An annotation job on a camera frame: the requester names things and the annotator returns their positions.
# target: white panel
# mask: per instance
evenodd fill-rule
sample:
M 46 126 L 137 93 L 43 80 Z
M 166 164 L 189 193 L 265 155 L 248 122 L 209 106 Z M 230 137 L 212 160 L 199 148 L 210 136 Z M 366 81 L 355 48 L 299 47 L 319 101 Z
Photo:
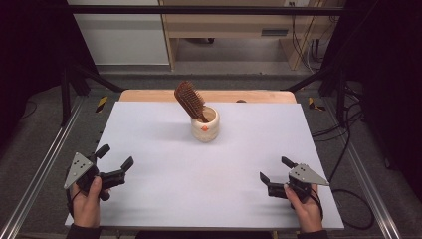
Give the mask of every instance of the white panel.
M 156 0 L 69 0 L 71 5 L 158 5 Z M 161 17 L 76 14 L 97 65 L 168 65 Z
M 281 156 L 324 176 L 299 104 L 207 103 L 220 133 L 196 140 L 179 103 L 115 103 L 99 145 L 109 172 L 132 156 L 125 185 L 102 202 L 101 226 L 122 229 L 272 230 L 298 228 L 290 202 L 268 196 L 262 171 L 287 182 Z M 329 187 L 318 189 L 327 229 L 343 229 Z M 66 225 L 72 223 L 69 217 Z

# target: wooden cabinet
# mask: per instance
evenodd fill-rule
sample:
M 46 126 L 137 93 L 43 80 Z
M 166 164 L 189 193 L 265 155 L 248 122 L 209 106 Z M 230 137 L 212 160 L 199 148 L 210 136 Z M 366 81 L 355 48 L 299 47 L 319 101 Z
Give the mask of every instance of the wooden cabinet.
M 288 0 L 160 0 L 160 5 L 283 7 L 286 1 Z M 310 7 L 333 7 L 342 1 L 302 2 L 308 3 L 307 6 Z M 295 70 L 301 61 L 302 53 L 298 53 L 293 46 L 294 32 L 300 46 L 298 49 L 304 52 L 310 39 L 327 39 L 335 27 L 335 23 L 325 16 L 168 14 L 162 15 L 162 18 L 172 69 L 179 38 L 278 38 L 289 59 L 291 69 Z

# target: sleeve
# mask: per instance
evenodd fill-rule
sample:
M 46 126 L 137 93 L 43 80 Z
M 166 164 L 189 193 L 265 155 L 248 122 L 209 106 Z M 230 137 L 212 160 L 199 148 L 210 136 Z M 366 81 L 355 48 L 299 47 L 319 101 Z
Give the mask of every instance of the sleeve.
M 72 224 L 66 239 L 99 239 L 101 233 L 100 228 L 86 228 Z
M 301 233 L 298 234 L 298 239 L 328 239 L 328 233 L 325 230 L 310 233 Z

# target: table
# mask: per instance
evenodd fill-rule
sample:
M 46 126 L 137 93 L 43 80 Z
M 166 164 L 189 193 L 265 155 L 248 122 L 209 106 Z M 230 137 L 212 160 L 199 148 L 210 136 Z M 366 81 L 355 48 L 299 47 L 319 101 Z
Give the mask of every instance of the table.
M 221 115 L 220 134 L 209 143 L 190 135 L 189 116 L 173 91 L 129 90 L 115 103 L 99 143 L 108 143 L 111 151 L 98 167 L 105 172 L 119 169 L 129 156 L 134 166 L 126 184 L 114 188 L 111 199 L 102 202 L 101 226 L 127 230 L 298 228 L 289 201 L 269 197 L 259 178 L 262 171 L 272 181 L 287 182 L 289 169 L 280 163 L 282 155 L 324 176 L 294 95 L 199 93 Z M 248 103 L 234 103 L 238 100 Z M 267 119 L 264 124 L 259 123 L 262 119 Z M 319 196 L 324 228 L 343 229 L 329 188 L 320 187 Z M 71 223 L 68 217 L 66 225 Z

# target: brush handle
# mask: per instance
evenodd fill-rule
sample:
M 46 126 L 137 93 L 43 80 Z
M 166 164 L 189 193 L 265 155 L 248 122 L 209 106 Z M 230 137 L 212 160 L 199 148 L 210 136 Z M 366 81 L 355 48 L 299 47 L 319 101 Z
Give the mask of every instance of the brush handle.
M 202 122 L 210 122 L 203 114 L 199 117 L 202 119 Z

